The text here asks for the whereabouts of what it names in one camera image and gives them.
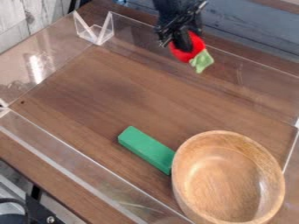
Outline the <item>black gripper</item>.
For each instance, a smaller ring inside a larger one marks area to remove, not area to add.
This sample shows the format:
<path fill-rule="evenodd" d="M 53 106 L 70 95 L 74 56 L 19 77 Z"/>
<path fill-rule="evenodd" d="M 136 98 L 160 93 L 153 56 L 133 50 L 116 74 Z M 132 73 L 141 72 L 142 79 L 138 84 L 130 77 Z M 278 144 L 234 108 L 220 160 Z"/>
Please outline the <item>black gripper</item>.
<path fill-rule="evenodd" d="M 178 50 L 186 53 L 192 51 L 188 31 L 201 36 L 201 11 L 206 5 L 208 0 L 153 0 L 153 8 L 158 14 L 153 32 L 161 47 L 173 42 Z"/>

